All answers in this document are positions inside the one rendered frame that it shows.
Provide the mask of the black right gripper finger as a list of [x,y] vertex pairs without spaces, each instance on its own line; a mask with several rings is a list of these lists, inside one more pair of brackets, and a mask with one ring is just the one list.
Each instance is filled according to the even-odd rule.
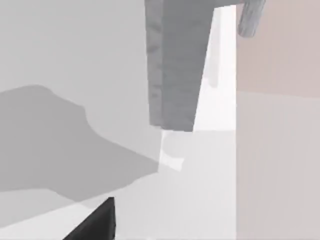
[[115,198],[108,197],[62,240],[115,240]]

